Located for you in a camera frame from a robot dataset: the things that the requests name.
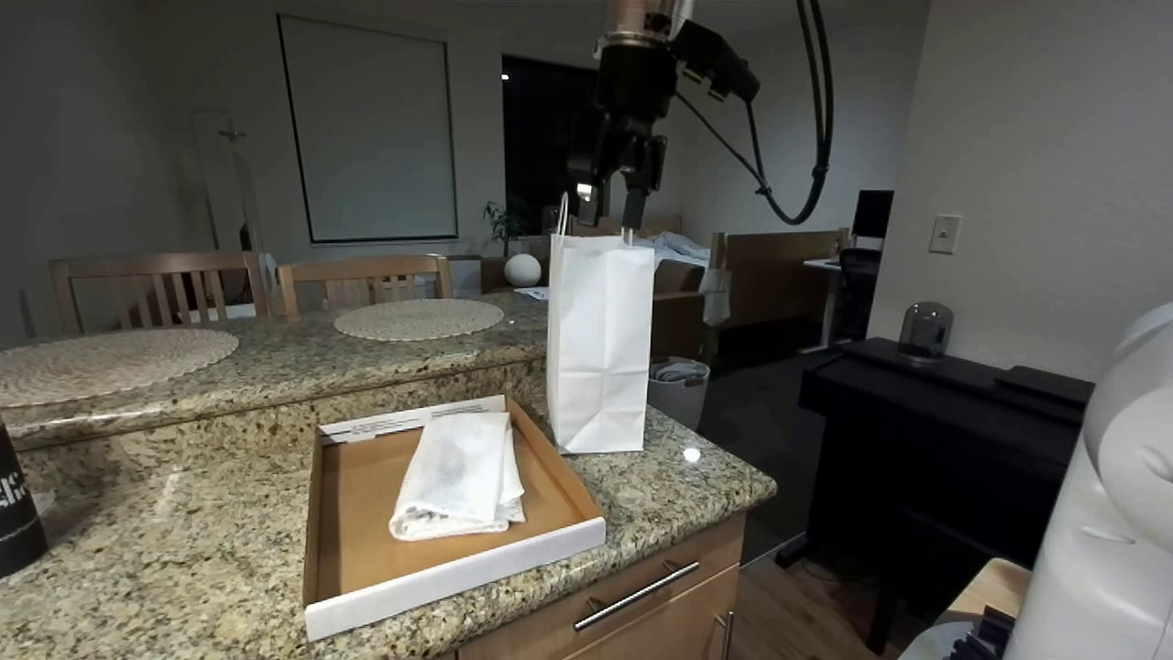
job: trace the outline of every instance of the granite countertop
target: granite countertop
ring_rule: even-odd
[[[436,657],[777,487],[650,410],[644,451],[569,459],[606,507],[606,545],[306,641],[310,449],[299,435],[233,455],[109,455],[108,443],[45,451],[71,455],[62,467],[27,467],[53,555],[0,581],[4,646],[17,657]]]
[[[514,300],[508,323],[425,344],[351,340],[321,318],[247,323],[230,361],[154,391],[17,410],[16,443],[53,551],[0,581],[0,657],[436,657],[777,490],[650,410],[644,451],[569,459],[606,507],[606,545],[306,641],[310,455],[326,413],[314,397],[398,385],[411,400],[422,380],[444,397],[428,374],[538,364],[538,313]],[[544,377],[514,374],[528,374],[516,397],[544,413]]]
[[[16,449],[31,451],[544,355],[544,303],[516,292],[485,300],[506,313],[491,331],[406,344],[337,334],[330,317],[219,323],[218,331],[233,334],[238,350],[211,368],[101,400],[45,408],[4,408],[0,400],[0,421]]]

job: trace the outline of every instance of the whiteboard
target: whiteboard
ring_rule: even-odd
[[[277,17],[310,242],[450,240],[448,48]]]

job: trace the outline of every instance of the paper bag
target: paper bag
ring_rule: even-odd
[[[561,451],[642,451],[655,248],[551,234],[546,408]]]

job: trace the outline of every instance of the cardboard tray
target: cardboard tray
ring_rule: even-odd
[[[390,517],[425,417],[502,408],[514,417],[524,523],[500,534],[392,539]],[[601,543],[601,507],[506,397],[321,427],[310,467],[306,630],[310,641],[330,639]]]

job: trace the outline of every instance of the electrical outlet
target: electrical outlet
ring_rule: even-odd
[[[962,231],[962,212],[938,212],[938,215],[932,219],[929,254],[945,254],[945,258],[954,258],[954,248],[958,248],[958,231]]]

